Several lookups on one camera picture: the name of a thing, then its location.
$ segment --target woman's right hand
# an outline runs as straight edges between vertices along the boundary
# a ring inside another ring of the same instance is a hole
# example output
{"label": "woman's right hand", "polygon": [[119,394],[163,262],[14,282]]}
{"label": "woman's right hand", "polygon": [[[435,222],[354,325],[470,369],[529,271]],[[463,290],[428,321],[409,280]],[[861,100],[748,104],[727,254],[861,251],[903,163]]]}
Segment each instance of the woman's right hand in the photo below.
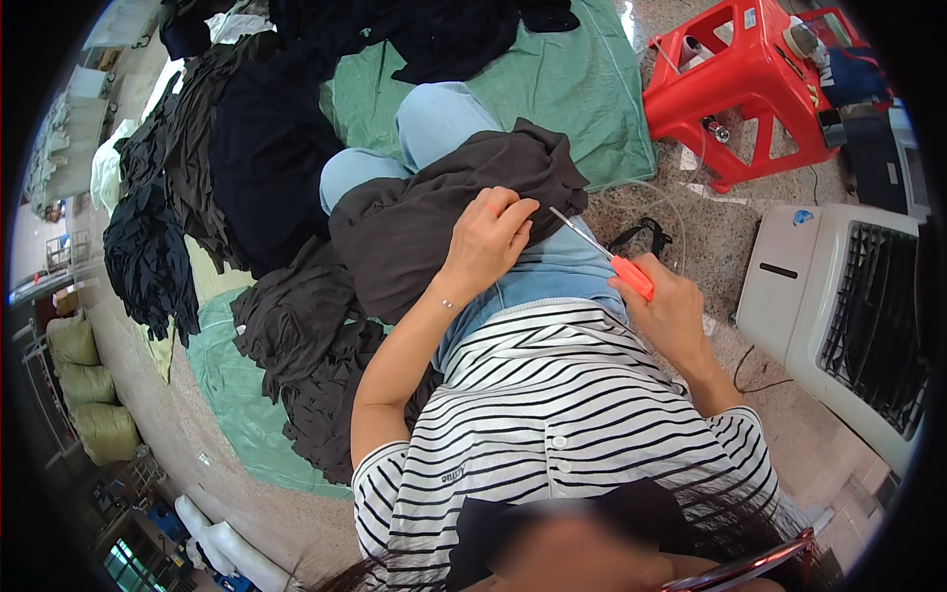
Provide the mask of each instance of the woman's right hand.
{"label": "woman's right hand", "polygon": [[447,260],[432,281],[438,295],[463,308],[507,273],[526,248],[527,218],[538,207],[512,189],[482,189],[454,224]]}
{"label": "woman's right hand", "polygon": [[704,295],[697,284],[674,274],[652,253],[632,263],[654,284],[651,302],[621,278],[609,278],[608,285],[621,293],[628,312],[658,353],[688,382],[719,368],[704,335]]}

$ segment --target blue machine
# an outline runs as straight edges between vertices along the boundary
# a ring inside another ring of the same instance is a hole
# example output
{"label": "blue machine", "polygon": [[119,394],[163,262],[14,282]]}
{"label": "blue machine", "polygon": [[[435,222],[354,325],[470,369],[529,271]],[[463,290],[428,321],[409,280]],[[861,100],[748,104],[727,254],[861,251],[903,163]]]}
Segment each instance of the blue machine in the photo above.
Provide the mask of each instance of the blue machine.
{"label": "blue machine", "polygon": [[253,583],[242,574],[224,576],[224,574],[219,573],[214,576],[214,582],[228,592],[253,592],[253,590],[257,589]]}
{"label": "blue machine", "polygon": [[167,534],[169,540],[174,544],[180,543],[188,535],[184,523],[177,517],[174,510],[163,501],[154,504],[152,510],[148,512],[148,519]]}

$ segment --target cardboard box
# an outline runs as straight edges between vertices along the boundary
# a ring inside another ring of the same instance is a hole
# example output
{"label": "cardboard box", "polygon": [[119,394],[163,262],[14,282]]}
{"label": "cardboard box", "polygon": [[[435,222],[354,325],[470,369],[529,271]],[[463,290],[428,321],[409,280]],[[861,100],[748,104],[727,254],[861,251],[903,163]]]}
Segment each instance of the cardboard box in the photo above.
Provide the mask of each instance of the cardboard box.
{"label": "cardboard box", "polygon": [[59,316],[66,316],[75,312],[79,308],[79,290],[76,289],[76,285],[62,288],[54,294],[53,306],[56,307],[56,314]]}

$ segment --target speckled granite floor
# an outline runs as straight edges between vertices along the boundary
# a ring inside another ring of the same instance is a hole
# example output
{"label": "speckled granite floor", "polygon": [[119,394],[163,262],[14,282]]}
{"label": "speckled granite floor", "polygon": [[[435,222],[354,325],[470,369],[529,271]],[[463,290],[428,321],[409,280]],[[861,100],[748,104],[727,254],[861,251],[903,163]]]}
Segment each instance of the speckled granite floor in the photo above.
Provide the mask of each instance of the speckled granite floor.
{"label": "speckled granite floor", "polygon": [[[648,38],[713,4],[714,0],[616,0],[618,15],[642,61],[646,84],[653,66]],[[165,57],[156,41],[142,49],[126,50],[116,81],[116,121],[137,117],[141,112]],[[732,131],[732,141],[739,148],[746,134],[736,127]],[[642,215],[663,225],[674,244],[662,259],[704,291],[706,332],[721,364],[733,372],[750,344],[728,325],[727,317],[736,308],[762,213],[776,204],[812,205],[815,200],[825,204],[850,198],[834,161],[743,183],[726,195],[718,195],[706,185],[710,179],[707,170],[697,170],[695,177],[693,154],[682,156],[682,147],[676,142],[660,142],[659,151],[659,172],[652,182],[670,193],[686,232],[681,231],[667,204],[647,207],[659,199],[650,188],[613,188],[593,195],[585,219],[602,242],[611,240]],[[691,181],[689,188],[682,186]],[[90,228],[90,234],[99,239],[108,222],[104,212],[88,206],[76,210],[70,227]],[[685,234],[687,260],[682,261]],[[645,243],[635,242],[618,253],[633,256],[644,248]],[[166,385],[137,327],[112,293],[101,265],[90,265],[83,276],[99,281],[98,287],[82,292],[81,304],[93,321],[100,356],[115,376],[119,398],[131,409],[144,440],[170,474],[168,494],[187,492],[212,520],[228,520],[244,538],[284,568],[292,570],[299,564],[298,574],[303,580],[311,581],[355,561],[358,551],[351,505],[283,490],[251,478],[221,434],[180,344],[175,345],[170,384]],[[777,363],[757,352],[749,356],[741,370],[741,385],[745,388],[784,378]],[[763,418],[772,460],[784,489],[803,509],[831,506],[841,511],[849,502],[843,487],[850,475],[855,474],[869,488],[869,481],[880,483],[879,475],[884,477],[886,467],[877,456],[822,404],[794,384],[775,386],[747,399]],[[874,523],[852,534],[848,525],[836,527],[837,522],[830,526],[835,531],[827,532],[830,538],[826,543],[843,541],[850,564]]]}

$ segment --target air cooler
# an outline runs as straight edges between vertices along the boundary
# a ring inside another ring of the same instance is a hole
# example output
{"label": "air cooler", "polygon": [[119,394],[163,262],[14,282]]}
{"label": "air cooler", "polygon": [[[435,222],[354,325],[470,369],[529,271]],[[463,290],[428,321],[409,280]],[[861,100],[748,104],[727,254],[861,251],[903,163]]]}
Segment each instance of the air cooler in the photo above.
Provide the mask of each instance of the air cooler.
{"label": "air cooler", "polygon": [[918,223],[874,207],[776,206],[759,226],[737,327],[904,475],[922,427]]}

